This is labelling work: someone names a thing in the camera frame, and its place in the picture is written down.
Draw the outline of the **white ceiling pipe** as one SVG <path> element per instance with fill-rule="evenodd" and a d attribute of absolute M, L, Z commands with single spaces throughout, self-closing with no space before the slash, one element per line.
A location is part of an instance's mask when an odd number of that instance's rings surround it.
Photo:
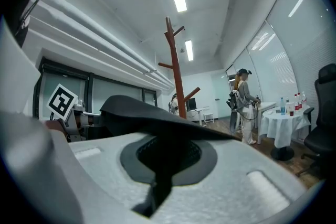
<path fill-rule="evenodd" d="M 33 16 L 115 58 L 131 59 L 148 74 L 158 73 L 102 0 L 40 0 Z"/>
<path fill-rule="evenodd" d="M 142 71 L 131 59 L 115 58 L 35 17 L 30 20 L 26 45 L 40 47 L 50 60 L 109 79 L 154 90 L 174 87 L 166 77 Z"/>

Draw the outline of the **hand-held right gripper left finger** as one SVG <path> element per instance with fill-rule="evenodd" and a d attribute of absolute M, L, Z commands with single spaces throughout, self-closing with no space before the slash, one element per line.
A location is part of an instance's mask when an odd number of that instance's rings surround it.
<path fill-rule="evenodd" d="M 88 224 L 158 224 L 157 214 L 145 217 L 133 211 L 142 204 L 148 184 L 131 179 L 120 162 L 125 146 L 145 138 L 143 133 L 69 144 L 75 189 Z"/>

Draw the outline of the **wooden coat rack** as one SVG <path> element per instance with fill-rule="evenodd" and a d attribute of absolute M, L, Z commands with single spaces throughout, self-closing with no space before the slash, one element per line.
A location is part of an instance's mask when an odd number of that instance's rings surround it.
<path fill-rule="evenodd" d="M 172 64 L 168 65 L 168 64 L 159 62 L 158 65 L 161 67 L 173 70 L 175 88 L 176 88 L 176 94 L 177 94 L 177 102 L 178 102 L 178 107 L 179 107 L 179 115 L 180 117 L 186 119 L 185 103 L 190 98 L 192 98 L 195 94 L 197 94 L 200 91 L 200 88 L 196 87 L 191 93 L 189 93 L 187 96 L 184 96 L 180 64 L 179 64 L 179 59 L 178 59 L 177 50 L 176 50 L 175 36 L 178 35 L 181 31 L 185 30 L 185 27 L 181 26 L 177 31 L 174 31 L 172 28 L 171 19 L 169 17 L 166 17 L 165 21 L 166 21 L 167 31 L 164 34 L 165 34 L 166 40 L 170 47 Z"/>

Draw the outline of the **white tablecloth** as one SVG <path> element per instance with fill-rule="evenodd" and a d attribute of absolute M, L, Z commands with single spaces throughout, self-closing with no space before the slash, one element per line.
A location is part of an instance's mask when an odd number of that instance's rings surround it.
<path fill-rule="evenodd" d="M 272 138 L 275 148 L 288 147 L 292 138 L 297 139 L 301 129 L 310 127 L 311 123 L 307 115 L 302 111 L 281 115 L 276 112 L 277 108 L 265 111 L 258 125 L 258 141 L 262 137 Z"/>

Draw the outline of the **black garment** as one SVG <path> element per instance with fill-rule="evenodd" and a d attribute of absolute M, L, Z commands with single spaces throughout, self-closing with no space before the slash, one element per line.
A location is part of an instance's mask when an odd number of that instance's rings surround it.
<path fill-rule="evenodd" d="M 124 95 L 109 97 L 100 111 L 113 136 L 144 134 L 120 153 L 122 167 L 135 182 L 197 184 L 216 167 L 216 146 L 240 143 L 231 135 Z"/>

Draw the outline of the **person's black printed t-shirt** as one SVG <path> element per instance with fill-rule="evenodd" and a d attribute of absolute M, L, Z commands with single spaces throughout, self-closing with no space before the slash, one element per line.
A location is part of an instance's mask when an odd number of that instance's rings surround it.
<path fill-rule="evenodd" d="M 23 46 L 28 26 L 21 28 L 20 20 L 30 0 L 0 0 L 0 14 L 15 37 L 19 47 Z"/>

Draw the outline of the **round table black base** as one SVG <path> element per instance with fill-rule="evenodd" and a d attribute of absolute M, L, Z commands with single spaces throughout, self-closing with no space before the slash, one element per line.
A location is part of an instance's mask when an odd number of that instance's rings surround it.
<path fill-rule="evenodd" d="M 291 147 L 274 147 L 271 152 L 271 157 L 276 161 L 288 161 L 294 157 L 294 150 Z"/>

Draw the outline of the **person's left forearm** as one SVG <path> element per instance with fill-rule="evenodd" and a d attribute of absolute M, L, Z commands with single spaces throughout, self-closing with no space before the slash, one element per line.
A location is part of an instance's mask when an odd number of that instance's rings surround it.
<path fill-rule="evenodd" d="M 61 132 L 63 134 L 63 136 L 65 137 L 66 141 L 67 142 L 69 141 L 68 140 L 68 134 L 67 134 L 66 130 L 64 129 L 64 125 L 62 124 L 62 122 L 59 119 L 45 121 L 45 125 L 50 130 L 56 130 L 56 131 Z"/>

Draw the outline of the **black framed glass partition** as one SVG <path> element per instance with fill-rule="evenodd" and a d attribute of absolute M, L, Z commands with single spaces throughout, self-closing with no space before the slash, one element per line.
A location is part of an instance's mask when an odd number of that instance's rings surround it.
<path fill-rule="evenodd" d="M 34 88 L 32 115 L 40 120 L 55 119 L 47 108 L 47 101 L 56 86 L 61 84 L 83 102 L 87 112 L 99 113 L 104 102 L 113 95 L 126 95 L 157 106 L 154 90 L 104 78 L 42 57 L 38 70 L 41 77 Z"/>

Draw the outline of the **short ceiling light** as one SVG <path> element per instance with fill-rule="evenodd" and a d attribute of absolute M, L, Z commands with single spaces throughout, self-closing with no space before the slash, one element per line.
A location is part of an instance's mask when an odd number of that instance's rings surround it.
<path fill-rule="evenodd" d="M 186 47 L 186 52 L 187 52 L 188 60 L 189 61 L 193 61 L 194 60 L 194 55 L 193 55 L 192 41 L 191 40 L 187 40 L 185 42 L 185 47 Z"/>

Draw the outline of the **white computer desk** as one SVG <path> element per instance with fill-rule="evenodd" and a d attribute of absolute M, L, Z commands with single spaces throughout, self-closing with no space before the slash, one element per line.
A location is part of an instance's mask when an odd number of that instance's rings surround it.
<path fill-rule="evenodd" d="M 187 111 L 187 119 L 192 122 L 197 122 L 200 126 L 203 125 L 203 116 L 202 112 L 209 110 L 209 107 L 197 108 L 194 110 Z"/>

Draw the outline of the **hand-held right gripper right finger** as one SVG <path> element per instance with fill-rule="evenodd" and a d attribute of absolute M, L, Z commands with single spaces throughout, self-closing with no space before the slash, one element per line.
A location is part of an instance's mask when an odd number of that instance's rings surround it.
<path fill-rule="evenodd" d="M 215 168 L 198 184 L 174 187 L 157 224 L 252 224 L 282 211 L 306 191 L 292 173 L 252 146 L 211 142 Z"/>

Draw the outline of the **black office chair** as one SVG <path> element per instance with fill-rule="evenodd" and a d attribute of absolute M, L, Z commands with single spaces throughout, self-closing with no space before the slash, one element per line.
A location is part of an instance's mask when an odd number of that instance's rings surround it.
<path fill-rule="evenodd" d="M 313 154 L 303 153 L 301 159 L 310 158 L 313 163 L 296 176 L 318 167 L 322 178 L 336 173 L 336 64 L 322 67 L 314 82 L 318 98 L 316 127 L 309 130 L 304 145 Z"/>

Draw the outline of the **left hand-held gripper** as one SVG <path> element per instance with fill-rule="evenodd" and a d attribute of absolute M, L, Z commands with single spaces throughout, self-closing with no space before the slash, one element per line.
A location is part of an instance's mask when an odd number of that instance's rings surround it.
<path fill-rule="evenodd" d="M 68 134 L 68 142 L 89 139 L 88 129 L 101 128 L 101 115 L 86 111 L 84 102 L 76 94 L 59 84 L 47 102 L 50 120 L 59 119 Z"/>

